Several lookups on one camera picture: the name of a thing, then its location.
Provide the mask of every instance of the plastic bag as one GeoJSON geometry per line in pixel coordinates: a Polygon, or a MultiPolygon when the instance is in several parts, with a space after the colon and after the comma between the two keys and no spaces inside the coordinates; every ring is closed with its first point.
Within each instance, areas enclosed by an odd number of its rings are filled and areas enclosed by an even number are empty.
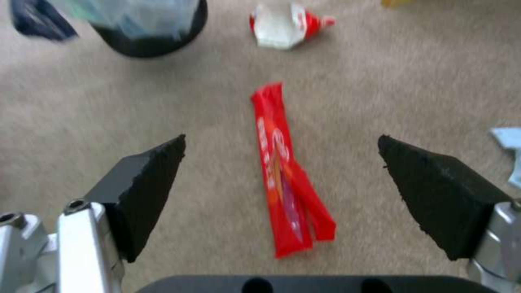
{"type": "Polygon", "coordinates": [[[336,223],[293,157],[282,83],[260,88],[253,94],[252,102],[275,257],[313,247],[307,218],[317,240],[334,240],[336,223]]]}
{"type": "Polygon", "coordinates": [[[200,0],[50,0],[65,14],[121,30],[131,39],[180,39],[192,26],[200,0]]]}
{"type": "Polygon", "coordinates": [[[78,34],[46,0],[10,0],[15,29],[26,36],[67,41],[78,34]]]}
{"type": "Polygon", "coordinates": [[[250,28],[257,44],[287,50],[333,26],[332,17],[318,18],[296,3],[259,4],[250,15],[250,28]]]}

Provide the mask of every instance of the trash can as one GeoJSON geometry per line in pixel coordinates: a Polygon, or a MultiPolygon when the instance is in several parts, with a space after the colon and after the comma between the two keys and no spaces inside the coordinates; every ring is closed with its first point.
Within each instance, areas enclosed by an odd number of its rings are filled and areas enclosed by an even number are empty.
{"type": "Polygon", "coordinates": [[[91,26],[114,51],[129,57],[153,58],[172,53],[193,41],[203,30],[208,18],[206,0],[200,0],[195,11],[192,27],[180,39],[171,36],[152,36],[150,38],[130,39],[121,30],[91,26]]]}

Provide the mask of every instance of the litter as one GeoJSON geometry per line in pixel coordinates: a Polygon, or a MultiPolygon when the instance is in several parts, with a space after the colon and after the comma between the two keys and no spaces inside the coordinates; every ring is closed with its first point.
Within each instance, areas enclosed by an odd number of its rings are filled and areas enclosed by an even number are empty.
{"type": "Polygon", "coordinates": [[[293,156],[282,83],[260,88],[253,94],[252,102],[275,257],[313,247],[307,218],[317,240],[334,240],[336,223],[293,156]]]}
{"type": "Polygon", "coordinates": [[[335,24],[332,17],[319,18],[296,3],[259,4],[250,15],[257,44],[287,50],[335,24]]]}
{"type": "Polygon", "coordinates": [[[491,132],[504,149],[515,151],[514,171],[508,181],[521,188],[521,127],[492,128],[491,132]]]}

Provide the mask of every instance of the black plastic base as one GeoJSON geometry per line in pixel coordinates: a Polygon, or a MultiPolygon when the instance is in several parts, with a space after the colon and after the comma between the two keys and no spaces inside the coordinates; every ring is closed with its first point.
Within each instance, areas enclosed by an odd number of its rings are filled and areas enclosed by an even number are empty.
{"type": "Polygon", "coordinates": [[[103,40],[116,52],[136,58],[153,58],[172,53],[195,39],[203,30],[208,19],[208,5],[201,0],[195,11],[192,29],[187,35],[175,40],[170,36],[144,39],[129,39],[120,30],[107,29],[92,25],[103,40]]]}
{"type": "Polygon", "coordinates": [[[138,293],[493,293],[444,276],[173,276],[138,293]]]}

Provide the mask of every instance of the black foam pad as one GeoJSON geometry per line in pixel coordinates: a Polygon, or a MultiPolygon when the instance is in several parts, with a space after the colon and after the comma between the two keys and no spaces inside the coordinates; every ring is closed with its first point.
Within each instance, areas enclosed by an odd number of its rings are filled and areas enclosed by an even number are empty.
{"type": "Polygon", "coordinates": [[[184,135],[124,157],[85,198],[102,203],[121,257],[129,263],[145,247],[184,157],[184,135]]]}
{"type": "Polygon", "coordinates": [[[472,257],[494,205],[511,198],[454,157],[389,136],[378,148],[420,228],[450,260],[472,257]]]}

